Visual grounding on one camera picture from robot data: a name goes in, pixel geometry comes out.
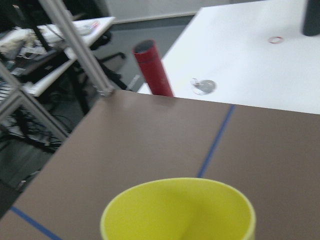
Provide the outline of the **yellow cup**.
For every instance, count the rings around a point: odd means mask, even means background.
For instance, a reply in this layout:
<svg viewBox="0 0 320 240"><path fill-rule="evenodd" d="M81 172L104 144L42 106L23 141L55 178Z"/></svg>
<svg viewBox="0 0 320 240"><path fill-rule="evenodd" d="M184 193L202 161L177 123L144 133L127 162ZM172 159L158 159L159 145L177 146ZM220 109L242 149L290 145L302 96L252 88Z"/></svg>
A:
<svg viewBox="0 0 320 240"><path fill-rule="evenodd" d="M253 240L257 217L236 188L211 179L178 177L124 190L104 209L104 240Z"/></svg>

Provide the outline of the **round metal clip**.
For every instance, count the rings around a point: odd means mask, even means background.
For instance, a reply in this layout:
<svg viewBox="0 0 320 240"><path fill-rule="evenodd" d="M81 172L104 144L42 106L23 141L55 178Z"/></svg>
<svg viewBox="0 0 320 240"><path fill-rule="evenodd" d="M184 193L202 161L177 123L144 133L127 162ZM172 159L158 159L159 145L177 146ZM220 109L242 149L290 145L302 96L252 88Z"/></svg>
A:
<svg viewBox="0 0 320 240"><path fill-rule="evenodd" d="M198 80L197 78L192 78L190 83L193 87L193 92L200 96L213 93L217 86L213 80L209 79Z"/></svg>

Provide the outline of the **red cylindrical bottle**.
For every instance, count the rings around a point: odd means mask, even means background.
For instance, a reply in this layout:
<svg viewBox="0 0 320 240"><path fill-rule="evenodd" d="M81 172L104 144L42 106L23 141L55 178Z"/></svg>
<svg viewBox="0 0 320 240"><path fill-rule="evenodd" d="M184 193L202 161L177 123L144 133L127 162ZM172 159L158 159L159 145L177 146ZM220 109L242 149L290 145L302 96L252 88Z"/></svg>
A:
<svg viewBox="0 0 320 240"><path fill-rule="evenodd" d="M151 93L173 97L156 42L153 39L143 40L133 47L132 53Z"/></svg>

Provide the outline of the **red rubber band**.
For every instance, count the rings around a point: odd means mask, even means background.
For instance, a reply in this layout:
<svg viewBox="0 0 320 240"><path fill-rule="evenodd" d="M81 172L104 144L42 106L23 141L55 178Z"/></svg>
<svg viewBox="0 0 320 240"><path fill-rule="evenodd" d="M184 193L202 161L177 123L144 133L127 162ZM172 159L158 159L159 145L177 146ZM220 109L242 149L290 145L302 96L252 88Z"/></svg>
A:
<svg viewBox="0 0 320 240"><path fill-rule="evenodd" d="M270 44L280 44L284 41L283 37L280 36L272 36L267 40Z"/></svg>

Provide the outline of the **dark grey bottle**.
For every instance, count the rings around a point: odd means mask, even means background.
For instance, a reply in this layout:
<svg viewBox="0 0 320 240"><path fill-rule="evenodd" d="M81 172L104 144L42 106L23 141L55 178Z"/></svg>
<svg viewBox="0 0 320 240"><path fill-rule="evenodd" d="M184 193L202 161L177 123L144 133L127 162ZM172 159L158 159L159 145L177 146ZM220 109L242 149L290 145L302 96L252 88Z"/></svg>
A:
<svg viewBox="0 0 320 240"><path fill-rule="evenodd" d="M320 0L307 1L302 34L307 37L314 37L320 34Z"/></svg>

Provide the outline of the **aluminium frame post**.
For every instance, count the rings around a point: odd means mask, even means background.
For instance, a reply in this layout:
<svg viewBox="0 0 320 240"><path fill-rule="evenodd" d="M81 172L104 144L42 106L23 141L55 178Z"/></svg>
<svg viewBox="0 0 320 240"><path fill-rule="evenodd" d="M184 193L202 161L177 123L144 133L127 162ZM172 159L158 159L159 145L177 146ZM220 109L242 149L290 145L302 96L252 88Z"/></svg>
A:
<svg viewBox="0 0 320 240"><path fill-rule="evenodd" d="M66 42L69 44L77 57L85 73L96 86L102 96L109 96L115 88L108 80L99 62L80 36L76 27L70 19L65 4L61 0L41 0L39 2L51 21L57 25L62 32Z"/></svg>

